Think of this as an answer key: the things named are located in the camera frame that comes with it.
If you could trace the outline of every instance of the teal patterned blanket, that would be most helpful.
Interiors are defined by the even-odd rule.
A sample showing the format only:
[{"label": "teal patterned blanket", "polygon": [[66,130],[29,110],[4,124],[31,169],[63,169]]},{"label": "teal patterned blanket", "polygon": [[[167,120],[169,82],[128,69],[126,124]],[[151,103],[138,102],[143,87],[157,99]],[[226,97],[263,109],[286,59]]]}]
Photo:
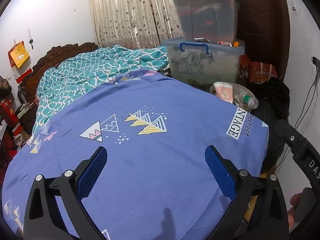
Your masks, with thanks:
[{"label": "teal patterned blanket", "polygon": [[35,133],[49,118],[113,76],[140,67],[159,70],[168,65],[166,47],[126,49],[119,45],[81,53],[63,61],[58,68],[48,69],[41,78],[37,96],[39,107]]}]

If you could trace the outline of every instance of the carved wooden headboard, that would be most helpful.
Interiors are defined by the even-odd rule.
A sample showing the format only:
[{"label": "carved wooden headboard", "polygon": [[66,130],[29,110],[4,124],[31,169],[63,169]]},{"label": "carved wooden headboard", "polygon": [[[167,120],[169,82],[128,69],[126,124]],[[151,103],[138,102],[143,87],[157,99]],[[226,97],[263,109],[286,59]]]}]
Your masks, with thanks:
[{"label": "carved wooden headboard", "polygon": [[24,97],[28,102],[35,99],[38,84],[47,69],[58,67],[62,61],[68,58],[75,57],[83,52],[94,51],[97,48],[98,46],[93,42],[87,42],[80,46],[78,46],[78,44],[68,44],[63,47],[53,47],[47,52],[47,55],[39,59],[37,64],[33,67],[33,72],[27,75],[19,85],[20,91],[18,92],[18,98],[20,103],[24,103],[21,94],[24,94]]}]

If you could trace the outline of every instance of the plastic storage box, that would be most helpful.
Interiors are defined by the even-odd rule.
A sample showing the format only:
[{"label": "plastic storage box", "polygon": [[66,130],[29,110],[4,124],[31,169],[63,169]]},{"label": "plastic storage box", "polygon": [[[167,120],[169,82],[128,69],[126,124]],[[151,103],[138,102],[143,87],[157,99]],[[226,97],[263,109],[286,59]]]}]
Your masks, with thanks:
[{"label": "plastic storage box", "polygon": [[236,38],[237,0],[173,0],[186,40],[233,43]]},{"label": "plastic storage box", "polygon": [[187,84],[210,87],[213,83],[235,83],[239,74],[240,55],[245,53],[244,41],[237,48],[225,45],[190,42],[183,37],[161,42],[167,47],[173,78]]}]

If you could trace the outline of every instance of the curtain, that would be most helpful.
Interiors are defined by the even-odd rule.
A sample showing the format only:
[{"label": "curtain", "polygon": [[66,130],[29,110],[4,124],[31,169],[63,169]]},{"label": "curtain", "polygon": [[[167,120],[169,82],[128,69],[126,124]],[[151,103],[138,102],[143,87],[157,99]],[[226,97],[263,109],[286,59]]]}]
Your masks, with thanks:
[{"label": "curtain", "polygon": [[100,47],[154,48],[182,35],[172,0],[91,0]]}]

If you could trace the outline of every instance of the finger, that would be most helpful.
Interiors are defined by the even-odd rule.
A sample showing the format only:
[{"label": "finger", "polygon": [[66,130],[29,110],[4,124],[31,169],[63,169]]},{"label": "finger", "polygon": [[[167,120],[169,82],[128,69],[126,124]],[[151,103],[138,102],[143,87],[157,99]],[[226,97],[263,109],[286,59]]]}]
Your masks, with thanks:
[{"label": "finger", "polygon": [[290,199],[290,204],[294,207],[298,206],[300,200],[301,200],[301,197],[302,197],[302,192],[301,193],[298,193],[298,194],[295,194],[292,196],[292,198]]},{"label": "finger", "polygon": [[293,223],[294,223],[294,212],[295,212],[296,208],[292,207],[289,209],[288,211],[288,224],[289,224],[289,230],[292,228]]}]

